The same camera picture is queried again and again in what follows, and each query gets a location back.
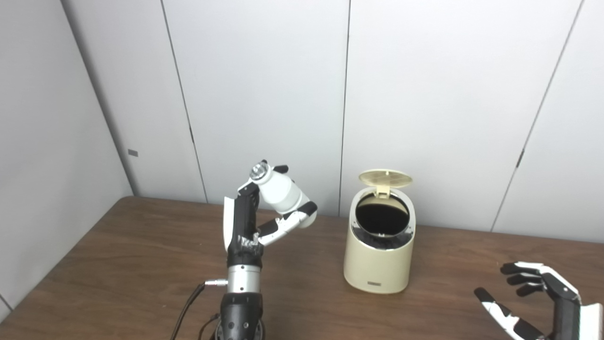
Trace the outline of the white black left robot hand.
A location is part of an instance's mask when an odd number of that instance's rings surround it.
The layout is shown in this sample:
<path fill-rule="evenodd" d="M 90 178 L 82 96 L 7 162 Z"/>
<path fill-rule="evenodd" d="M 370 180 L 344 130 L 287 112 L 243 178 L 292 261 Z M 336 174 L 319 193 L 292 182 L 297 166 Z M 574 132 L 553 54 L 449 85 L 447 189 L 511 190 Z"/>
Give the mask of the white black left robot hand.
<path fill-rule="evenodd" d="M 224 242 L 228 267 L 261 268 L 265 246 L 315 221 L 319 207 L 288 172 L 286 164 L 270 166 L 262 160 L 251 168 L 249 179 L 239 187 L 236 198 L 225 197 Z M 256 213 L 261 200 L 279 217 L 257 226 Z"/>

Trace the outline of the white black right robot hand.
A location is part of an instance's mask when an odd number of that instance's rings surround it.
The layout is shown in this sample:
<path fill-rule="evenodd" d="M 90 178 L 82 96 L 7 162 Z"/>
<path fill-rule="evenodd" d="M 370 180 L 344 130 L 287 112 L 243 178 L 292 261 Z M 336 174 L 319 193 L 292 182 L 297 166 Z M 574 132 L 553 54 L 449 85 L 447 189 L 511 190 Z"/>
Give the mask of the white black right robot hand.
<path fill-rule="evenodd" d="M 501 265 L 507 284 L 519 285 L 516 295 L 526 297 L 544 292 L 552 299 L 553 329 L 545 334 L 498 302 L 485 288 L 474 295 L 490 316 L 512 340 L 601 340 L 603 338 L 603 304 L 583 304 L 579 290 L 552 267 L 527 261 Z"/>

